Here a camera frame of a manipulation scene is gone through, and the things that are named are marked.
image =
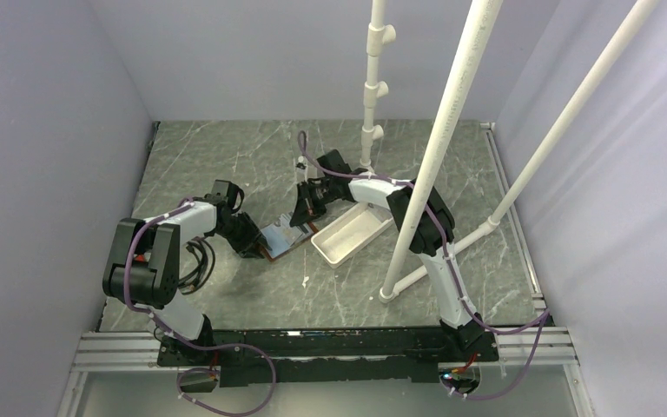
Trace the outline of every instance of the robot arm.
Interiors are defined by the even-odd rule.
[[[356,175],[364,172],[363,169],[352,172],[337,150],[328,152],[318,158],[317,162],[324,169],[342,174]],[[396,185],[401,183],[400,181],[347,179],[334,175],[325,175],[301,182],[298,184],[298,201],[290,224],[296,226],[315,220],[326,213],[326,204],[342,199],[350,202],[366,202],[390,210],[400,230],[412,193],[412,189]],[[453,245],[453,216],[436,189],[431,192],[428,206],[438,218],[440,226],[446,231],[450,246],[448,253],[454,254],[455,251],[451,248]],[[487,338],[481,337],[484,330],[464,309],[454,280],[458,279],[459,285],[466,288],[464,282],[461,281],[458,266],[456,262],[453,262],[457,269],[457,276],[454,278],[446,264],[441,235],[426,213],[420,219],[410,250],[420,258],[428,271],[439,303],[442,328],[453,340],[456,348],[463,352],[476,351]],[[468,297],[465,296],[463,301],[472,311],[477,311]]]
[[[220,235],[242,258],[262,258],[267,246],[248,214],[240,212],[244,192],[216,180],[210,194],[183,202],[187,209],[158,222],[140,238],[129,275],[132,302],[150,309],[178,334],[202,346],[213,344],[210,320],[178,290],[180,249],[196,236]],[[103,274],[103,292],[123,299],[123,277],[131,242],[150,219],[123,219],[116,227]]]

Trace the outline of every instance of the white pipe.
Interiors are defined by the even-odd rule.
[[[473,0],[469,8],[464,31],[459,39],[459,47],[456,49],[451,72],[446,81],[444,95],[441,97],[439,111],[433,122],[426,153],[420,164],[418,181],[415,183],[405,219],[400,227],[400,235],[398,235],[393,258],[387,269],[385,283],[380,289],[380,301],[382,302],[388,302],[394,298],[395,282],[400,276],[408,247],[413,240],[420,217],[423,215],[423,209],[431,194],[433,183],[436,181],[436,175],[439,173],[461,110],[464,108],[466,95],[472,87],[479,61],[482,59],[501,5],[502,0]]]
[[[546,133],[543,141],[538,146],[535,153],[533,153],[530,161],[528,161],[525,168],[523,168],[523,171],[518,175],[518,179],[515,180],[515,183],[513,183],[512,187],[507,191],[502,202],[497,206],[494,213],[487,217],[487,220],[479,225],[476,230],[456,242],[454,245],[454,251],[456,253],[461,252],[482,237],[489,235],[497,228],[502,217],[505,216],[507,210],[510,209],[511,205],[518,198],[520,192],[525,189],[525,186],[531,180],[545,158],[551,152],[553,147],[556,146],[558,140],[561,139],[566,129],[571,125],[571,122],[574,121],[574,118],[584,107],[594,90],[602,82],[604,76],[607,75],[607,72],[615,61],[617,61],[617,58],[623,53],[625,47],[628,46],[628,43],[630,43],[638,30],[643,26],[645,20],[656,7],[656,4],[658,4],[658,0],[636,1],[631,11],[607,43],[607,46],[604,47],[604,50],[597,58],[597,61],[591,66],[591,69],[584,77],[582,83],[579,84],[574,95],[569,99],[564,110],[558,115],[556,122],[551,126],[548,133]],[[426,267],[420,267],[402,280],[398,281],[395,286],[402,291],[424,276],[426,276]]]
[[[385,132],[381,126],[374,125],[374,108],[377,99],[387,94],[385,82],[377,78],[380,66],[382,46],[395,39],[395,29],[391,24],[384,25],[385,0],[372,1],[372,17],[367,32],[367,80],[364,83],[364,122],[361,126],[361,158],[360,165],[372,170],[372,144],[380,139]]]

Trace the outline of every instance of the white tray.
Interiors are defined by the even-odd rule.
[[[393,223],[390,212],[359,202],[333,223],[316,233],[311,242],[323,259],[337,268]]]

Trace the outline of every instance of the white wall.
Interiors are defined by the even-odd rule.
[[[90,2],[156,120],[362,117],[371,0]],[[556,4],[505,2],[463,118],[497,118]],[[387,2],[378,117],[435,117],[468,8]]]
[[[83,0],[0,0],[0,416],[55,415],[151,124]]]
[[[630,9],[564,0],[497,121],[514,179]],[[667,415],[667,0],[518,199],[600,416]]]

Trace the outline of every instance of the marble table top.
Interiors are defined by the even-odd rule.
[[[168,211],[186,195],[204,195],[215,179],[235,182],[247,197],[242,210],[260,227],[295,205],[295,137],[308,132],[315,156],[338,149],[355,168],[360,156],[357,120],[162,122],[136,196],[134,217]],[[383,120],[385,138],[373,146],[375,170],[410,179],[433,126],[430,120]],[[502,196],[495,162],[479,123],[459,122],[436,181],[456,221],[456,238],[474,230]],[[336,202],[318,228],[352,207]],[[211,279],[188,297],[214,328],[338,328],[436,325],[439,309],[424,278],[389,304],[378,291],[392,256],[392,226],[337,269],[310,242],[274,263],[242,260],[220,237],[209,238],[217,260]],[[194,267],[183,252],[182,274]],[[517,237],[505,218],[491,235],[458,255],[468,293],[491,324],[519,324],[536,316]],[[403,275],[420,265],[409,254]],[[303,278],[309,277],[303,286]],[[102,331],[145,330],[148,319],[109,299]]]

